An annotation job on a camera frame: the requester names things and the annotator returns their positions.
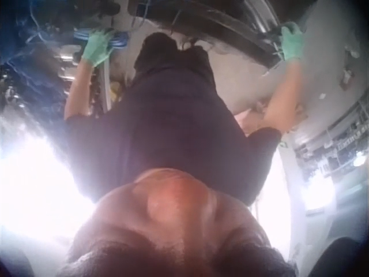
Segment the wrist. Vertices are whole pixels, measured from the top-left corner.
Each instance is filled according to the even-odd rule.
[[[93,69],[94,69],[95,66],[93,65],[93,63],[90,60],[85,59],[85,58],[82,57],[78,67],[80,69],[85,70],[85,71],[93,72]]]

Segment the green glove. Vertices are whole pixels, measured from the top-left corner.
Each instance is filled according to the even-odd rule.
[[[289,23],[292,32],[287,27],[282,27],[282,50],[284,60],[288,61],[293,58],[301,58],[303,55],[303,33],[296,23]]]
[[[114,31],[94,31],[89,35],[88,43],[83,52],[82,58],[89,61],[94,67],[109,58],[112,49],[108,48],[110,39]]]

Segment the blue cable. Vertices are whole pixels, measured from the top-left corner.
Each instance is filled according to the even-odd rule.
[[[92,28],[78,29],[74,32],[76,39],[88,41],[89,34],[93,31]],[[109,47],[114,49],[123,49],[127,46],[129,36],[127,32],[115,32],[114,37],[109,42]]]

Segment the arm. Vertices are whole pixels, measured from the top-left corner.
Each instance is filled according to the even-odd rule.
[[[266,109],[264,127],[277,129],[282,134],[293,127],[301,88],[301,62],[293,59],[288,62],[284,81],[277,87]]]
[[[93,68],[107,58],[111,53],[108,44],[113,36],[113,32],[97,31],[90,34],[82,59],[77,68],[77,75],[74,79],[67,103],[64,110],[64,119],[74,115],[89,114],[90,81]]]
[[[287,72],[284,81],[277,87],[266,109],[262,127],[271,127],[282,134],[288,132],[295,123],[295,110],[302,89],[303,34],[299,27],[292,23],[291,32],[282,28],[282,49],[287,61]]]
[[[93,73],[93,65],[82,59],[77,68],[76,78],[74,79],[67,103],[64,110],[64,119],[74,115],[89,114],[90,80]]]

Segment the black shirt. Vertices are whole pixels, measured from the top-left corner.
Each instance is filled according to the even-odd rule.
[[[247,138],[215,88],[174,67],[141,79],[101,118],[67,122],[74,179],[93,201],[145,170],[169,167],[250,205],[281,139],[271,128]]]

